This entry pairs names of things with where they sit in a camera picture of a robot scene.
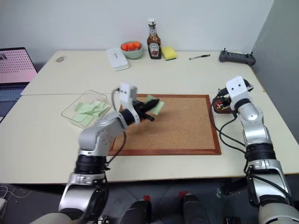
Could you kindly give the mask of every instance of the white wall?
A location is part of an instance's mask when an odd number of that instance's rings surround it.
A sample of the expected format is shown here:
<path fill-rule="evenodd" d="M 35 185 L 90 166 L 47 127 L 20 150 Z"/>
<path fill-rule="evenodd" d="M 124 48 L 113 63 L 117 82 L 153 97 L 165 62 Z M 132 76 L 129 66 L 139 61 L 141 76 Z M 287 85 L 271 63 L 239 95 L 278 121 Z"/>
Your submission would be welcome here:
<path fill-rule="evenodd" d="M 273 0 L 0 0 L 0 48 L 24 46 L 35 63 L 60 49 L 146 43 L 147 19 L 175 50 L 250 52 Z"/>

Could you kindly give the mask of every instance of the black remote controller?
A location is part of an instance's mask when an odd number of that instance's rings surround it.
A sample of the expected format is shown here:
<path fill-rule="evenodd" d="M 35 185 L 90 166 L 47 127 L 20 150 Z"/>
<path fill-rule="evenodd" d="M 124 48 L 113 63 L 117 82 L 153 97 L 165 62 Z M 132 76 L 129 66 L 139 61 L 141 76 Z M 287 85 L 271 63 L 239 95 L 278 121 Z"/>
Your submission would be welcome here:
<path fill-rule="evenodd" d="M 256 59 L 251 54 L 237 54 L 237 53 L 231 53 L 227 50 L 222 50 L 219 55 L 219 61 L 220 62 L 239 62 L 239 63 L 245 63 L 249 66 L 252 66 L 256 63 Z"/>

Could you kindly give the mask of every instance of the yellow sponge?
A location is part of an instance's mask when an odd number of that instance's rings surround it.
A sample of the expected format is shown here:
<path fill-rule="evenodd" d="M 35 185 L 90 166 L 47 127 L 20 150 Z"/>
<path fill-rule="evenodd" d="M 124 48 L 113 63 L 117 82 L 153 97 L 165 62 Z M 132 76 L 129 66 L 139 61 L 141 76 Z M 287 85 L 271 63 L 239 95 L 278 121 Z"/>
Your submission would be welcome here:
<path fill-rule="evenodd" d="M 172 47 L 162 47 L 162 55 L 166 61 L 177 58 L 177 53 Z"/>

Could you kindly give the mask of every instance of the green bowl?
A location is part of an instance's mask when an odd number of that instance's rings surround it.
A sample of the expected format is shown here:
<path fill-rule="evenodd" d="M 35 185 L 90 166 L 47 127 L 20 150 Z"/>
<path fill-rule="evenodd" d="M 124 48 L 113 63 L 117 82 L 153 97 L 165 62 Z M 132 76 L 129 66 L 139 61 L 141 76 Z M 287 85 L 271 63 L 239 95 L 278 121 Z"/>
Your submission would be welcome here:
<path fill-rule="evenodd" d="M 134 50 L 134 51 L 125 51 L 123 49 L 121 49 L 122 53 L 127 57 L 127 58 L 139 58 L 141 57 L 141 55 L 143 55 L 144 51 L 143 51 L 143 44 L 140 43 L 141 47 L 139 50 Z"/>

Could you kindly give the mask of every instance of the laptop keyboard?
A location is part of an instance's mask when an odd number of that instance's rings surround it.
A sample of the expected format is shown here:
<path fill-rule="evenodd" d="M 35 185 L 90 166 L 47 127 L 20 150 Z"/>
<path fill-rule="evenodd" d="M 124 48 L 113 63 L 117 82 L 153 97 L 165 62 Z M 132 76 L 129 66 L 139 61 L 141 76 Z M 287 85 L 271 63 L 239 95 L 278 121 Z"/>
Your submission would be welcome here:
<path fill-rule="evenodd" d="M 21 97 L 23 89 L 18 90 L 0 90 L 0 101 L 18 100 Z"/>

